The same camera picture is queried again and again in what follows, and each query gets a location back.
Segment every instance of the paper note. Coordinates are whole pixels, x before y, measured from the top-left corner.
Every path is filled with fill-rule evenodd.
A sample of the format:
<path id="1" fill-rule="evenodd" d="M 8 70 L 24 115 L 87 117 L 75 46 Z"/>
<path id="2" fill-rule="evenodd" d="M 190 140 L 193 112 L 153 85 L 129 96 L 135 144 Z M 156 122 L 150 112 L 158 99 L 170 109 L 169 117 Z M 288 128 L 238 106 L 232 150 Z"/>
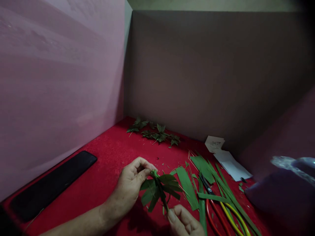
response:
<path id="1" fill-rule="evenodd" d="M 216 153 L 221 150 L 225 140 L 219 137 L 208 136 L 205 145 L 209 152 Z"/>
<path id="2" fill-rule="evenodd" d="M 241 178 L 248 179 L 253 176 L 234 159 L 230 152 L 221 150 L 214 156 L 235 181 L 240 181 Z"/>

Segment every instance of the pink wall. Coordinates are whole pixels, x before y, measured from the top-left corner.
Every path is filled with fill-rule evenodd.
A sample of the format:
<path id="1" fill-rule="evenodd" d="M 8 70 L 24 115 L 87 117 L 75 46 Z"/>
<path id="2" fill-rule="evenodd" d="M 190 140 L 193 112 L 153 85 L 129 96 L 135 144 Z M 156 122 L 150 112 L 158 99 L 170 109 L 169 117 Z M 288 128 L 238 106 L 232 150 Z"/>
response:
<path id="1" fill-rule="evenodd" d="M 315 86 L 238 158 L 256 180 L 276 170 L 273 156 L 315 157 Z"/>
<path id="2" fill-rule="evenodd" d="M 124 0 L 0 2 L 0 200 L 123 116 Z"/>

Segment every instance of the red cloth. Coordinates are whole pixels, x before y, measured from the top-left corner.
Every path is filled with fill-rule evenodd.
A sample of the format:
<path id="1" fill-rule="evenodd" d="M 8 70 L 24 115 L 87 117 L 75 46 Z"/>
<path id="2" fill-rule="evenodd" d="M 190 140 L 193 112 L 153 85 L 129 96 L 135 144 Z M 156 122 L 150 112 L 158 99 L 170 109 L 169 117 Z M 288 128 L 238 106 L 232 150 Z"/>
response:
<path id="1" fill-rule="evenodd" d="M 168 148 L 170 145 L 169 142 L 163 142 L 160 144 L 155 143 L 152 145 L 154 141 L 143 138 L 140 133 L 132 133 L 129 137 L 130 133 L 126 133 L 126 130 L 133 124 L 133 122 L 133 118 L 125 118 L 123 121 L 111 127 L 109 130 L 80 148 L 73 155 L 54 167 L 58 167 L 63 162 L 83 150 L 90 152 L 98 158 L 97 162 L 92 167 L 90 167 L 41 212 L 41 214 L 27 229 L 26 233 L 28 235 L 39 235 L 40 233 L 65 223 L 103 203 L 113 191 L 122 168 L 138 156 L 141 156 L 153 163 L 158 168 L 158 173 L 160 175 L 162 174 L 162 170 L 164 170 L 165 173 L 170 173 L 170 171 L 177 168 L 179 164 L 185 165 L 185 161 L 190 164 L 192 173 L 198 175 L 197 170 L 188 160 L 188 149 L 193 151 L 197 150 L 203 157 L 208 158 L 213 165 L 216 162 L 213 154 L 209 153 L 204 143 L 192 140 L 183 135 L 177 134 L 181 137 L 181 143 L 178 147 L 173 146 L 172 148 Z M 224 169 L 221 169 L 221 171 L 235 194 L 236 199 L 260 230 L 262 235 L 271 235 L 261 220 L 259 220 L 257 212 L 255 212 L 255 209 L 249 203 L 246 196 L 239 190 L 239 182 L 233 181 L 231 176 L 229 176 Z M 243 184 L 243 189 L 253 185 L 253 183 L 254 182 L 251 179 L 248 180 L 247 184 Z M 28 223 L 21 223 L 9 208 L 9 203 L 12 198 L 23 189 L 7 198 L 2 205 L 14 221 L 20 226 L 20 228 L 24 230 Z M 216 184 L 213 185 L 212 190 L 215 194 L 220 195 Z M 199 212 L 197 210 L 192 212 L 188 201 L 184 199 L 183 196 L 180 201 L 177 201 L 174 197 L 172 197 L 168 205 L 172 208 L 177 204 L 182 204 L 196 219 L 199 219 Z M 219 204 L 217 205 L 217 208 L 221 211 L 221 214 L 227 222 L 227 218 L 225 217 Z M 222 225 L 215 213 L 214 222 L 217 224 L 222 235 L 225 235 Z M 233 230 L 228 222 L 227 225 L 232 233 Z M 168 235 L 169 227 L 167 220 L 165 220 L 162 214 L 162 205 L 159 202 L 153 212 L 148 213 L 147 208 L 142 207 L 140 199 L 138 199 L 134 208 L 110 231 L 109 234 Z M 212 228 L 209 226 L 209 222 L 208 235 L 214 235 Z"/>

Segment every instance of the right hand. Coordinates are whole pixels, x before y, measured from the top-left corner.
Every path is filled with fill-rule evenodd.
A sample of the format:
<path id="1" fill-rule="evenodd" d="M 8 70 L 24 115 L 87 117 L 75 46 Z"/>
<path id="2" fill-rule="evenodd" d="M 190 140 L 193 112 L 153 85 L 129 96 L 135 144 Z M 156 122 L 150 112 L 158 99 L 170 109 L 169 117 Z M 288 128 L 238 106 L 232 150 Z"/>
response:
<path id="1" fill-rule="evenodd" d="M 167 218 L 174 236 L 205 236 L 202 225 L 182 205 L 168 211 Z"/>

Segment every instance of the stem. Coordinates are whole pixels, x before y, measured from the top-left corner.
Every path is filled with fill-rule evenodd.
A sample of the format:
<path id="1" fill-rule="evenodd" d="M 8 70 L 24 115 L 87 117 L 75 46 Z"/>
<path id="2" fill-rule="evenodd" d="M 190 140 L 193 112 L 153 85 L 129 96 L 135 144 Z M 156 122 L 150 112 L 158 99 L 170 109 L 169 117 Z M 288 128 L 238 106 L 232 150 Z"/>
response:
<path id="1" fill-rule="evenodd" d="M 157 174 L 157 171 L 156 170 L 151 171 L 151 176 L 152 176 L 153 179 L 155 179 L 155 181 L 156 181 L 156 183 L 157 183 L 157 185 L 158 185 L 158 187 L 160 189 L 160 192 L 164 193 L 162 184 L 161 184 L 161 182 L 158 179 L 159 176 Z M 165 198 L 162 197 L 162 194 L 160 194 L 160 198 L 161 198 L 161 201 L 163 202 L 163 206 L 164 206 L 166 212 L 168 212 L 167 202 L 166 202 Z"/>

